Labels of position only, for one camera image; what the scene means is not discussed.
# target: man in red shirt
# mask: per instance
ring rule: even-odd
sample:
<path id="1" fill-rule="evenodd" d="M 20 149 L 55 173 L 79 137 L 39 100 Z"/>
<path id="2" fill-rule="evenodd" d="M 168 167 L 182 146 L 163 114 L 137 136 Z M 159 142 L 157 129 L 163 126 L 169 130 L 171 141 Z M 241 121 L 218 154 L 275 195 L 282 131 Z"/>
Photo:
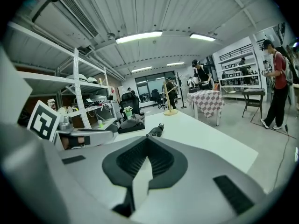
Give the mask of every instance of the man in red shirt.
<path id="1" fill-rule="evenodd" d="M 270 124 L 275 118 L 276 125 L 273 129 L 278 130 L 282 128 L 285 115 L 285 100 L 288 95 L 288 87 L 286 83 L 285 74 L 286 69 L 285 59 L 282 54 L 275 50 L 273 43 L 270 40 L 263 42 L 263 49 L 268 51 L 268 54 L 273 55 L 274 72 L 267 73 L 267 77 L 275 77 L 275 87 L 273 100 L 268 111 L 266 119 L 261 119 L 262 124 L 266 129 L 269 129 Z"/>

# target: ceiling light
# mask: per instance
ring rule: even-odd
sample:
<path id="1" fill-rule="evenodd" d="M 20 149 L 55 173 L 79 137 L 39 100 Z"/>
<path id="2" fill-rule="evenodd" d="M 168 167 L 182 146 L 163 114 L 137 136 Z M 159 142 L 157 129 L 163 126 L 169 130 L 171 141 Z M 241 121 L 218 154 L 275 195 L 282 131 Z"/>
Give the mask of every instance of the ceiling light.
<path id="1" fill-rule="evenodd" d="M 132 70 L 132 72 L 136 72 L 136 71 L 140 71 L 140 70 L 147 70 L 147 69 L 151 69 L 151 66 L 140 68 L 140 69 L 136 69 L 136 70 Z"/>
<path id="2" fill-rule="evenodd" d="M 206 41 L 215 41 L 215 38 L 211 37 L 211 36 L 206 36 L 206 35 L 200 35 L 200 34 L 195 34 L 195 33 L 192 33 L 190 35 L 190 38 L 196 38 L 196 39 L 202 39 L 202 40 L 206 40 Z"/>
<path id="3" fill-rule="evenodd" d="M 117 38 L 115 41 L 117 44 L 125 43 L 125 42 L 130 42 L 142 38 L 149 38 L 149 37 L 156 37 L 156 36 L 161 36 L 162 31 L 156 31 L 156 32 L 144 32 L 144 33 L 138 33 L 134 35 L 128 35 L 128 36 L 123 36 L 120 38 Z"/>
<path id="4" fill-rule="evenodd" d="M 184 64 L 184 62 L 175 62 L 175 63 L 169 63 L 167 64 L 167 66 L 170 66 L 170 65 L 182 65 Z"/>

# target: floor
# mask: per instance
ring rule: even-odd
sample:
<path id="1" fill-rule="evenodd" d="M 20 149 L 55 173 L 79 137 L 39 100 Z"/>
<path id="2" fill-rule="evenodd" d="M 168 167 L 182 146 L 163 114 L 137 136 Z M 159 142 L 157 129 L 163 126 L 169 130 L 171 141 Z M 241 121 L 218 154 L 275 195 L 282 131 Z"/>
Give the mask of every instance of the floor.
<path id="1" fill-rule="evenodd" d="M 193 109 L 189 106 L 188 102 L 185 102 L 185 106 L 187 107 L 185 109 L 180 108 L 182 106 L 180 99 L 176 106 L 179 111 L 193 116 Z M 288 136 L 285 131 L 279 133 L 271 129 L 275 124 L 274 122 L 268 130 L 261 126 L 260 111 L 256 112 L 257 108 L 255 107 L 248 107 L 244 118 L 242 118 L 244 107 L 245 102 L 243 100 L 225 99 L 225 106 L 222 110 L 219 126 L 216 126 L 215 116 L 207 119 L 202 113 L 199 113 L 199 120 L 258 152 L 258 157 L 251 166 L 248 175 L 264 189 L 265 193 L 269 193 L 274 188 L 278 167 L 283 158 Z M 263 118 L 267 116 L 269 107 L 269 102 L 263 103 Z M 288 113 L 288 108 L 288 105 L 286 105 L 286 114 Z M 163 112 L 163 109 L 159 110 L 157 106 L 149 106 L 142 108 L 142 111 L 144 111 L 145 116 L 149 116 Z M 295 147 L 299 146 L 299 118 L 296 118 L 297 115 L 298 113 L 295 109 L 290 109 L 287 124 L 291 137 L 285 149 L 285 157 L 281 164 L 275 187 L 284 184 L 295 167 Z"/>

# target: sneaker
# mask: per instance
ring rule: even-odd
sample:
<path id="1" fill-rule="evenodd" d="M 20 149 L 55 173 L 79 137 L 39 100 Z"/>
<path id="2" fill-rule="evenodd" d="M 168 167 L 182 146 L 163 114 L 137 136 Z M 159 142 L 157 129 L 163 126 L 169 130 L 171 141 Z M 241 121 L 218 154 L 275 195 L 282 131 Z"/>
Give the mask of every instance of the sneaker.
<path id="1" fill-rule="evenodd" d="M 269 129 L 269 126 L 266 125 L 265 121 L 261 119 L 262 124 L 265 126 L 266 129 Z"/>
<path id="2" fill-rule="evenodd" d="M 273 129 L 275 129 L 275 130 L 278 130 L 278 129 L 281 129 L 282 128 L 282 126 L 277 126 L 277 125 L 275 125 L 275 126 L 273 126 Z"/>

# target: window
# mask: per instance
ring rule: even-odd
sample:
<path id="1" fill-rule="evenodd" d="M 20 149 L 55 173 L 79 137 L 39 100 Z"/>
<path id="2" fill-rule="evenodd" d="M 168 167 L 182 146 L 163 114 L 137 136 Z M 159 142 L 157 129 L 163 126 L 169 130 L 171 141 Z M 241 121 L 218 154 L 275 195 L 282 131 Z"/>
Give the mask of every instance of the window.
<path id="1" fill-rule="evenodd" d="M 148 102 L 151 100 L 150 98 L 153 90 L 157 89 L 158 92 L 162 92 L 163 82 L 166 81 L 166 78 L 168 77 L 174 79 L 174 72 L 170 71 L 151 76 L 136 78 L 135 81 L 141 103 Z"/>

